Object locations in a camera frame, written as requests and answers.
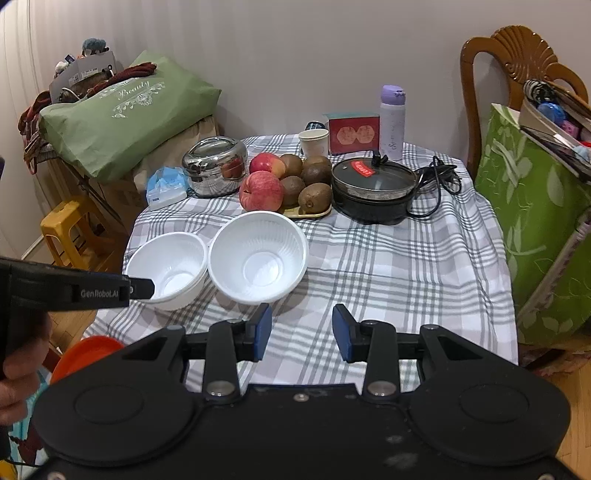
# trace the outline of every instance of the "paper cup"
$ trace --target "paper cup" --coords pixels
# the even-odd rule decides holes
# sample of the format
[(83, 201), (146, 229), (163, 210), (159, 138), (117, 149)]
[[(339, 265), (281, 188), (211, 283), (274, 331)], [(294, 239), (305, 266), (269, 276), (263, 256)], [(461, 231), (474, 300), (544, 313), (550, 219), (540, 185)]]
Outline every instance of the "paper cup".
[(304, 130), (298, 137), (305, 158), (329, 154), (329, 131), (327, 129)]

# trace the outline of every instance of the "kiwi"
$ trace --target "kiwi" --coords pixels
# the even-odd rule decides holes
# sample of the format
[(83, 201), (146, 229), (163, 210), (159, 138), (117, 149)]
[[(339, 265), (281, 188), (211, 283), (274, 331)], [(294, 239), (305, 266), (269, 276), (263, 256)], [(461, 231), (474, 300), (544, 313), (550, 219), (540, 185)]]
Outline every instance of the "kiwi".
[(281, 206), (284, 208), (297, 205), (300, 192), (306, 188), (304, 181), (294, 175), (281, 180), (281, 186), (283, 187), (283, 203)]
[(303, 166), (300, 157), (292, 155), (291, 153), (286, 153), (281, 156), (281, 161), (285, 164), (284, 178), (291, 177), (292, 175), (299, 177), (301, 175)]
[(310, 165), (314, 165), (317, 163), (324, 163), (326, 165), (328, 165), (330, 168), (332, 168), (332, 165), (330, 164), (330, 160), (322, 155), (312, 155), (311, 157), (308, 157), (307, 159), (304, 160), (304, 168), (309, 167)]
[(306, 186), (313, 183), (326, 183), (330, 185), (332, 179), (332, 167), (325, 163), (314, 163), (305, 166), (301, 172), (301, 179), (304, 180)]
[(306, 213), (325, 212), (332, 201), (332, 189), (326, 183), (313, 183), (301, 191), (297, 201)]

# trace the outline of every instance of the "orange bowl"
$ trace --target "orange bowl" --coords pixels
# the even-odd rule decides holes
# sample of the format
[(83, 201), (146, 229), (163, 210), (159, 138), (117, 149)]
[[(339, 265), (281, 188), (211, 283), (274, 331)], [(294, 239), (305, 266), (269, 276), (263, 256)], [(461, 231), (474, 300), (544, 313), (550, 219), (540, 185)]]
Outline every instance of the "orange bowl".
[(49, 384), (53, 385), (58, 380), (67, 377), (77, 370), (87, 367), (117, 350), (121, 350), (124, 346), (120, 341), (102, 335), (81, 340), (72, 348), (68, 349), (60, 358), (55, 370), (51, 374)]

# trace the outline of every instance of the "white water bottle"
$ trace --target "white water bottle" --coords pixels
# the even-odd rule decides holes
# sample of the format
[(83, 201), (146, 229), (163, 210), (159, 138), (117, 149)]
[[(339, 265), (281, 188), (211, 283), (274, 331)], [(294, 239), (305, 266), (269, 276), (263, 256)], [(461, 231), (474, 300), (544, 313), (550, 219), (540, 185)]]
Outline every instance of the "white water bottle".
[(402, 160), (406, 94), (399, 86), (382, 87), (379, 106), (379, 149), (390, 160)]

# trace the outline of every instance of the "blue gripper pad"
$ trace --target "blue gripper pad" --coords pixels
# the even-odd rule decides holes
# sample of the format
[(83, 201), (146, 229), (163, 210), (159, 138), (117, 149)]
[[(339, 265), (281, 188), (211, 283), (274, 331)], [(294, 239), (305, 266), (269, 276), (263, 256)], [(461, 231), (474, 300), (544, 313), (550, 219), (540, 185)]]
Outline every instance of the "blue gripper pad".
[(351, 344), (351, 334), (349, 322), (341, 315), (337, 305), (333, 307), (333, 335), (339, 346), (340, 355), (343, 360), (350, 362), (353, 358), (353, 346)]
[(261, 312), (261, 320), (256, 326), (255, 331), (255, 359), (256, 361), (262, 360), (265, 354), (265, 348), (267, 348), (267, 342), (271, 336), (271, 328), (273, 327), (273, 319), (271, 315), (271, 306), (267, 305), (265, 310)]

